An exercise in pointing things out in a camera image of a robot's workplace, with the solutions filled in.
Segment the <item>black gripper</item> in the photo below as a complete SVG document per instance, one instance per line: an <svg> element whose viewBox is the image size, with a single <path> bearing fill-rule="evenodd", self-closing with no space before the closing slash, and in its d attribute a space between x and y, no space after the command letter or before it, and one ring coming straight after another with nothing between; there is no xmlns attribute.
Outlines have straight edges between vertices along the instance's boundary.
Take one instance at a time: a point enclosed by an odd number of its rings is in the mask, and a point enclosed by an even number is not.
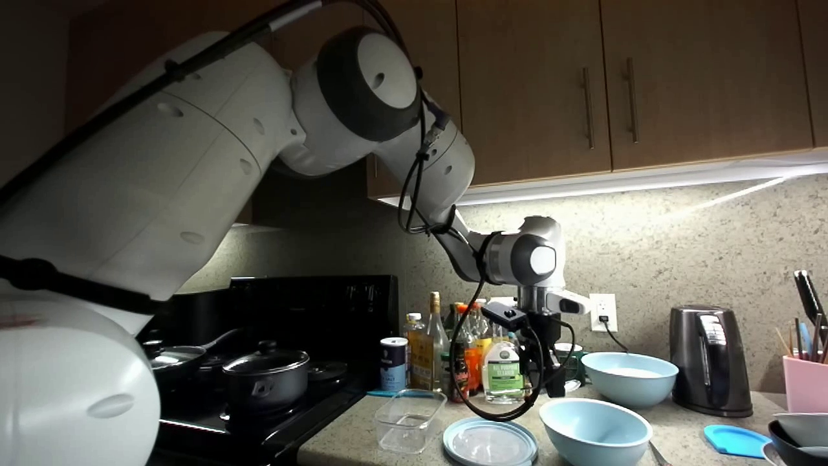
<svg viewBox="0 0 828 466"><path fill-rule="evenodd" d="M528 368L538 375L534 394L563 395L569 365L578 365L578 338L564 312L581 312L583 302L555 296L548 306L521 307L516 301L494 297L482 312L498 325L519 334L534 347Z"/></svg>

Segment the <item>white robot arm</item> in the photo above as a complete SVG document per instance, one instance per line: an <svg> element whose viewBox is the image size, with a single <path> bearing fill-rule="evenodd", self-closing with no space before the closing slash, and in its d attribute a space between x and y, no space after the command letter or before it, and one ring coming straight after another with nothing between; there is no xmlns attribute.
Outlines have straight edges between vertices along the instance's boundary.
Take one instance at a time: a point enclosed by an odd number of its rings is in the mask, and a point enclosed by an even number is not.
<svg viewBox="0 0 828 466"><path fill-rule="evenodd" d="M265 50L330 3L341 0L286 0L178 43L5 180L0 466L149 464L162 391L137 334L215 253L269 165L327 177L372 156L458 277L516 288L499 323L552 345L583 311L556 221L463 224L473 153L422 91L388 16L330 38L301 69Z"/></svg>

